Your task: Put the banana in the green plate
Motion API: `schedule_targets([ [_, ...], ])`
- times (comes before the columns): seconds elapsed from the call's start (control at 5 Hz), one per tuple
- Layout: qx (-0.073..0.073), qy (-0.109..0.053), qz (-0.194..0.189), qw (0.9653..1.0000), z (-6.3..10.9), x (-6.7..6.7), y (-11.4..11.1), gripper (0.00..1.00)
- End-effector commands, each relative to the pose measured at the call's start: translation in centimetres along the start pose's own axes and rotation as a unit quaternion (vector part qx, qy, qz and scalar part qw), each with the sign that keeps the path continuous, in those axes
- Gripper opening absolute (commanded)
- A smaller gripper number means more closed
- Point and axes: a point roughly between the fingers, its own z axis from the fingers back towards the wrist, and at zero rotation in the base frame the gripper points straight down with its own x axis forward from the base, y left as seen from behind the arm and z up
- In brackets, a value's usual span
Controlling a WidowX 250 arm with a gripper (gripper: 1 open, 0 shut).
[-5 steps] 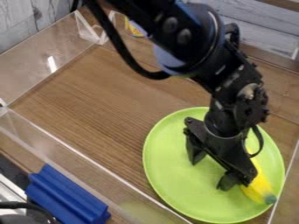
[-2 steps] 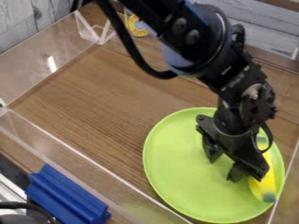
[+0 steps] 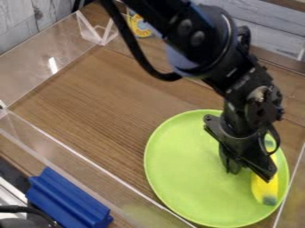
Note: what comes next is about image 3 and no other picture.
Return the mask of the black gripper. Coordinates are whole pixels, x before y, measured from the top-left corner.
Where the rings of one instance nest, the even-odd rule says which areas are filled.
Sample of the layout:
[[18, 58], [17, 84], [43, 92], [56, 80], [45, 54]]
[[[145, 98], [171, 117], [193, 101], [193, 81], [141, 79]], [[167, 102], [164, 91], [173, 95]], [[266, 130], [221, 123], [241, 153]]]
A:
[[[225, 171], [237, 175], [241, 169], [251, 168], [252, 171], [270, 182], [279, 168], [271, 155], [279, 151], [279, 132], [270, 125], [247, 137], [231, 133], [224, 127], [224, 118], [212, 114], [204, 116], [204, 130], [220, 143], [220, 157]], [[276, 139], [276, 149], [268, 153], [264, 143], [266, 136]]]

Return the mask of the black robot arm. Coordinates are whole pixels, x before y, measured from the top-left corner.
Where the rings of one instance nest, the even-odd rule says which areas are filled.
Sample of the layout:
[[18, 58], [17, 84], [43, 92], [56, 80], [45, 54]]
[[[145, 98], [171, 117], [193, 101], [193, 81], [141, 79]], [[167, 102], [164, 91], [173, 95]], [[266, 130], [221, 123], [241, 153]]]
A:
[[192, 0], [121, 1], [142, 16], [168, 45], [173, 71], [163, 73], [148, 61], [116, 1], [101, 0], [144, 70], [164, 81], [197, 78], [224, 97], [224, 112], [204, 116], [204, 130], [220, 143], [227, 171], [237, 174], [248, 167], [270, 182], [279, 168], [266, 136], [280, 138], [274, 123], [284, 115], [283, 93], [251, 53], [249, 27], [239, 27], [221, 7]]

